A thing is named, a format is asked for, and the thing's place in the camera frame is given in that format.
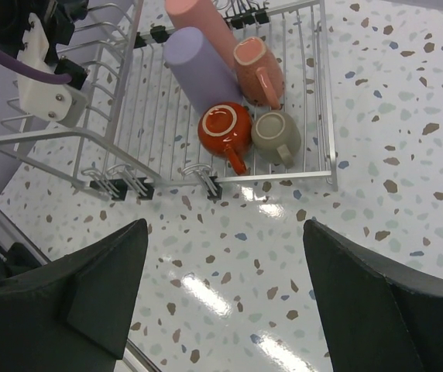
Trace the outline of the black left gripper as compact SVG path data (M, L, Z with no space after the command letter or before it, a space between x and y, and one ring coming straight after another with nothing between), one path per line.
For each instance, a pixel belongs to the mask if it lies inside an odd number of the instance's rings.
M67 45L75 22L88 14L88 0L0 0L0 50L16 58L24 49L22 37L31 28L29 16L39 17L49 49L44 61L57 64L56 46Z

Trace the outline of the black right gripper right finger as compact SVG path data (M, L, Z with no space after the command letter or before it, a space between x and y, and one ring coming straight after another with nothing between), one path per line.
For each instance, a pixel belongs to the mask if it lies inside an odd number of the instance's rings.
M304 252L335 371L443 371L443 279L304 223Z

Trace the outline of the grey beige mug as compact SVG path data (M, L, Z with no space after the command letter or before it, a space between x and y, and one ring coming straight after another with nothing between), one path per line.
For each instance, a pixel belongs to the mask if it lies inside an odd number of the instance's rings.
M286 112L272 110L260 116L252 125L251 137L264 160L286 169L294 166L302 139L296 122Z

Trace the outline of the pink textured mug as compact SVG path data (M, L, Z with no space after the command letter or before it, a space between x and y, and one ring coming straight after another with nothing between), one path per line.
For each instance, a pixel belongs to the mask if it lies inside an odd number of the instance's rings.
M235 73L246 101L254 106L280 109L284 77L271 49L259 37L249 37L233 51Z

